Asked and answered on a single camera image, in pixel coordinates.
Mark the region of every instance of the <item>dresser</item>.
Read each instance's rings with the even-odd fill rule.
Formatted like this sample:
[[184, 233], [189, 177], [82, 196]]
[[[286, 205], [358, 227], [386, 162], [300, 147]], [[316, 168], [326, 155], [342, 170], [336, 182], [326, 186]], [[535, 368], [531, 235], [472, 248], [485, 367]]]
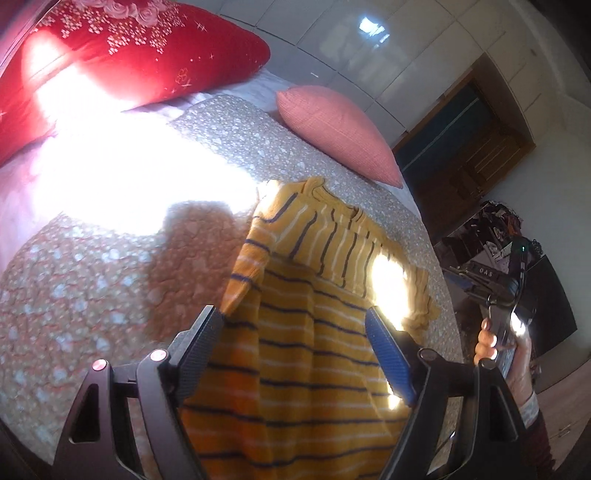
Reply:
[[557, 468], [591, 418], [591, 360], [538, 394]]

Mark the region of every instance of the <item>red pillow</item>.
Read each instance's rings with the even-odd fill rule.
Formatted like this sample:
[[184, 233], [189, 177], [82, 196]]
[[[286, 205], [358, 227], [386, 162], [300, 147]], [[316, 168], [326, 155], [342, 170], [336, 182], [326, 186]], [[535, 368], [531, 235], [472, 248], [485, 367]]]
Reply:
[[63, 0], [0, 78], [0, 165], [83, 121], [237, 83], [270, 57], [255, 34], [168, 0]]

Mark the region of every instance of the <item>wristband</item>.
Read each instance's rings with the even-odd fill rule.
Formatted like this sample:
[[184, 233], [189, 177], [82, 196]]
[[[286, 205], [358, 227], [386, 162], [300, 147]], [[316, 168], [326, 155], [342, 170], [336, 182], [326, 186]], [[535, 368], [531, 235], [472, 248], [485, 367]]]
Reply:
[[526, 429], [529, 428], [533, 422], [535, 422], [536, 418], [538, 418], [539, 412], [540, 406], [538, 405], [538, 397], [536, 396], [535, 392], [533, 392], [531, 397], [528, 398], [521, 407], [519, 407], [519, 413], [521, 414], [521, 418], [523, 419]]

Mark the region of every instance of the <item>blue gripper pad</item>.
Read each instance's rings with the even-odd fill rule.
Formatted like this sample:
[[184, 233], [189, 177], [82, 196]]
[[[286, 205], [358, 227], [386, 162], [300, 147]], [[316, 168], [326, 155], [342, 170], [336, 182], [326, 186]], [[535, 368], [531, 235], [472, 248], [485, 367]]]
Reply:
[[365, 333], [394, 394], [406, 405], [414, 405], [418, 394], [411, 381], [410, 364], [384, 321], [387, 322], [375, 309], [369, 309], [365, 314]]

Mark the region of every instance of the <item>yellow striped sweater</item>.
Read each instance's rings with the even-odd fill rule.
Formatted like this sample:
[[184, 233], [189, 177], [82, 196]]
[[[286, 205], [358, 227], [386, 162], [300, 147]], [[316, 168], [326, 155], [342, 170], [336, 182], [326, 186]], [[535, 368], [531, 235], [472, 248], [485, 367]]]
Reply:
[[223, 299], [221, 339], [181, 413], [212, 480], [379, 475], [408, 410], [391, 408], [365, 336], [378, 257], [404, 269], [402, 322], [417, 338], [438, 315], [427, 273], [362, 210], [319, 178], [277, 184], [261, 200]]

